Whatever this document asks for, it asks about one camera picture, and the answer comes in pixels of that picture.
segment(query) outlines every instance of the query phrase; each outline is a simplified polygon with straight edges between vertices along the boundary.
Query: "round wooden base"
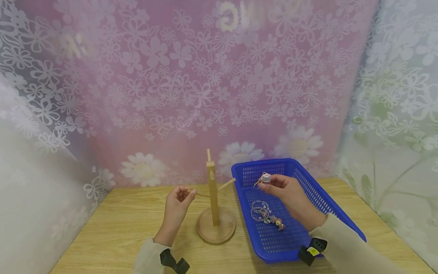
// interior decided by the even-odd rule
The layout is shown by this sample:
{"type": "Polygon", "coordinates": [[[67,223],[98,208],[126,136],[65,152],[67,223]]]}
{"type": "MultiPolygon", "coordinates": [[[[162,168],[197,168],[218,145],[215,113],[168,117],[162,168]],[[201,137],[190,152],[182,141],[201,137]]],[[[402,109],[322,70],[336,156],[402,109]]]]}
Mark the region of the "round wooden base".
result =
{"type": "Polygon", "coordinates": [[[227,209],[219,207],[220,225],[213,226],[212,209],[207,208],[198,217],[196,229],[199,237],[210,245],[221,245],[231,239],[236,231],[236,217],[227,209]]]}

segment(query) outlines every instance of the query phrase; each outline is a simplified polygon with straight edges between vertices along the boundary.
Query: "sleeve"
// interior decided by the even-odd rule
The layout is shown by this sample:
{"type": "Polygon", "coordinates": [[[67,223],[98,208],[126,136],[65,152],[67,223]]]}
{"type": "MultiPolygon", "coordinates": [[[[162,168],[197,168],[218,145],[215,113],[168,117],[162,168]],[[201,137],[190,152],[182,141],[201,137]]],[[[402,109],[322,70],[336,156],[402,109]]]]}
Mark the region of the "sleeve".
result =
{"type": "Polygon", "coordinates": [[[311,231],[310,236],[327,241],[322,254],[337,273],[406,273],[332,214],[327,214],[325,223],[311,231]]]}
{"type": "Polygon", "coordinates": [[[167,248],[170,247],[154,243],[152,238],[147,238],[135,258],[132,274],[164,273],[165,267],[161,264],[160,254],[167,248]]]}

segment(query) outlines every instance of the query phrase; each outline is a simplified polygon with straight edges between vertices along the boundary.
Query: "person's left hand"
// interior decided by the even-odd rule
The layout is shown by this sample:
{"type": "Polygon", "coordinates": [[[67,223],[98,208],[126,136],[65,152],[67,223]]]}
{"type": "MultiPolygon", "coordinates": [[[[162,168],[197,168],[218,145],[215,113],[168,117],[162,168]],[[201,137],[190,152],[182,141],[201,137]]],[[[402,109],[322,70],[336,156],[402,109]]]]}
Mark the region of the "person's left hand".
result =
{"type": "Polygon", "coordinates": [[[177,185],[167,195],[164,220],[160,230],[154,237],[154,242],[164,246],[172,246],[178,230],[184,221],[191,202],[196,196],[196,190],[189,192],[184,185],[177,185]]]}

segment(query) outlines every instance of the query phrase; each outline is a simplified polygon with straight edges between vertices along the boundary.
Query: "charm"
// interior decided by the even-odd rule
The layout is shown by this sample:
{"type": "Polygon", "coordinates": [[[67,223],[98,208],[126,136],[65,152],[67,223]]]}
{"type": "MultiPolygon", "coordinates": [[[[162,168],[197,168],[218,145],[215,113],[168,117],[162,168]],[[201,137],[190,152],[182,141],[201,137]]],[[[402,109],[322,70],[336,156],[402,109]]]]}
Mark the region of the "charm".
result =
{"type": "Polygon", "coordinates": [[[260,178],[254,184],[253,187],[255,187],[256,185],[258,185],[260,183],[269,184],[270,182],[271,182],[271,175],[269,173],[267,173],[267,172],[263,172],[262,175],[260,176],[260,178]]]}
{"type": "Polygon", "coordinates": [[[285,225],[283,225],[281,219],[275,217],[274,215],[271,216],[270,221],[271,221],[271,223],[278,226],[278,230],[283,230],[286,227],[285,225]]]}
{"type": "Polygon", "coordinates": [[[283,230],[286,226],[283,224],[280,218],[271,215],[272,211],[269,209],[269,205],[265,201],[253,201],[251,204],[251,217],[257,222],[264,222],[265,224],[275,224],[278,230],[283,230]]]}

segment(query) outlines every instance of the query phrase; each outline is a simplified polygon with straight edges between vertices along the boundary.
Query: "black wrist strap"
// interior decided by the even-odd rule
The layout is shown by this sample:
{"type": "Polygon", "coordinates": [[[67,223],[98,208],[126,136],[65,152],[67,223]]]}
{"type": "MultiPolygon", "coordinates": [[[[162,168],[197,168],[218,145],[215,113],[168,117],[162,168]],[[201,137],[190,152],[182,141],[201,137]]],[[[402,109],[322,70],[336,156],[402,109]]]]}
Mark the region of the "black wrist strap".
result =
{"type": "Polygon", "coordinates": [[[172,268],[177,274],[186,274],[190,268],[190,265],[183,258],[177,263],[169,248],[161,252],[160,261],[163,266],[172,268]]]}
{"type": "Polygon", "coordinates": [[[298,258],[311,266],[315,256],[321,254],[327,248],[327,241],[319,238],[312,238],[308,247],[301,246],[298,251],[298,258]]]}

